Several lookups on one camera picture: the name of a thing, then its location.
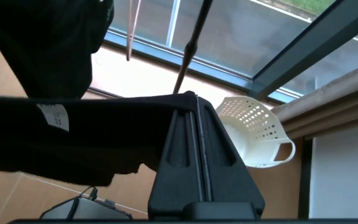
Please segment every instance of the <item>beige curtain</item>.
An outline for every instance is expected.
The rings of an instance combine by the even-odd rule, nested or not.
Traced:
[[[358,126],[358,69],[290,103],[272,109],[290,138]]]

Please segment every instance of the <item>white wall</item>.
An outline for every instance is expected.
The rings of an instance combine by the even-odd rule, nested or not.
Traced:
[[[358,128],[314,139],[310,218],[358,218]]]

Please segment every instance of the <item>black cloth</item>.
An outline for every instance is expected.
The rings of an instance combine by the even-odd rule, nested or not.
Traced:
[[[112,0],[0,0],[0,51],[31,98],[80,98]]]
[[[69,130],[49,125],[37,104],[63,105]],[[114,174],[137,172],[142,163],[157,170],[173,112],[196,109],[193,92],[116,100],[0,97],[0,170],[109,185]]]

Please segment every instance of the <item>white plastic basket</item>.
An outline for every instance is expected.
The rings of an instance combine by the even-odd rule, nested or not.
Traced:
[[[273,167],[295,155],[293,141],[277,117],[261,102],[246,96],[226,97],[216,112],[246,166]],[[274,161],[284,143],[292,145],[290,156],[284,161]]]

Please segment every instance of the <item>brown floor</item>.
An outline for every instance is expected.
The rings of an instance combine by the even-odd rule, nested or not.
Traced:
[[[138,58],[131,59],[131,64],[126,64],[126,67],[119,67],[121,63],[116,64],[115,68],[119,67],[119,69],[110,74],[109,71],[114,67],[107,66],[107,64],[114,61],[112,59],[114,57],[124,58],[121,53],[116,53],[106,47],[93,57],[93,86],[124,96],[164,94],[157,91],[159,85],[169,86],[169,92],[172,90],[171,82],[174,74],[172,71]],[[140,78],[138,71],[133,70],[134,68],[147,71],[149,76],[156,75],[154,78],[159,78],[161,82],[166,80],[168,85],[161,82],[155,83],[151,80],[156,79],[151,78],[143,80],[151,86],[146,93],[145,85],[139,82],[135,86],[129,86],[129,82],[135,80],[134,77]],[[238,95],[221,86],[192,77],[185,78],[181,91],[185,90],[197,92],[211,101],[214,106],[220,104],[225,96]],[[25,97],[20,83],[1,53],[0,95]],[[92,93],[86,93],[84,97],[103,98]],[[287,164],[269,169],[249,170],[266,201],[263,218],[296,218],[301,164],[300,149],[301,146],[298,145],[298,153]],[[132,213],[136,218],[147,218],[147,201],[154,178],[155,172],[146,166],[142,166],[137,174],[117,175],[109,187],[100,188],[99,198],[115,201],[120,209]],[[29,174],[0,172],[0,223],[7,223],[16,218],[37,218],[51,206],[76,196],[85,187]]]

